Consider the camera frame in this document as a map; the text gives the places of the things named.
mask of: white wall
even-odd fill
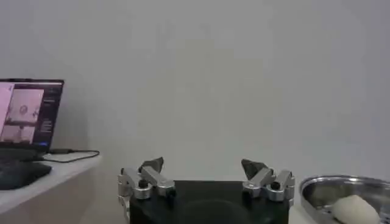
[[[242,180],[243,157],[298,180],[390,179],[388,9],[388,0],[0,1],[0,77],[66,79],[55,146],[105,156],[81,223],[122,223],[119,168],[158,156],[181,179]]]

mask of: black cable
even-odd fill
[[[94,158],[94,157],[100,155],[100,151],[98,151],[98,150],[74,150],[74,149],[52,149],[49,151],[49,154],[65,155],[65,154],[80,153],[80,152],[93,152],[94,154],[89,155],[89,156],[83,156],[83,157],[76,158],[76,159],[66,160],[66,161],[55,160],[55,159],[46,159],[44,157],[39,158],[39,160],[40,161],[47,161],[47,162],[54,162],[54,163],[71,163],[71,162],[75,162],[78,160]]]

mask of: black base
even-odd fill
[[[249,199],[240,181],[175,181],[172,200],[155,191],[130,201],[131,224],[287,224],[288,201]]]

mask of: laptop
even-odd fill
[[[63,86],[64,80],[0,79],[0,151],[49,151]]]

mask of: metal bracket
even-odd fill
[[[274,171],[269,168],[262,168],[252,179],[243,182],[243,192],[249,193],[251,198],[260,196],[261,188],[273,182]]]
[[[145,182],[133,169],[122,169],[118,176],[118,193],[120,196],[131,196],[144,200],[151,197],[152,186]]]
[[[295,177],[289,170],[283,170],[276,179],[266,186],[268,199],[271,201],[292,200],[294,198]]]
[[[142,167],[141,176],[153,186],[157,187],[160,196],[172,197],[176,195],[175,181],[165,178],[151,166]]]

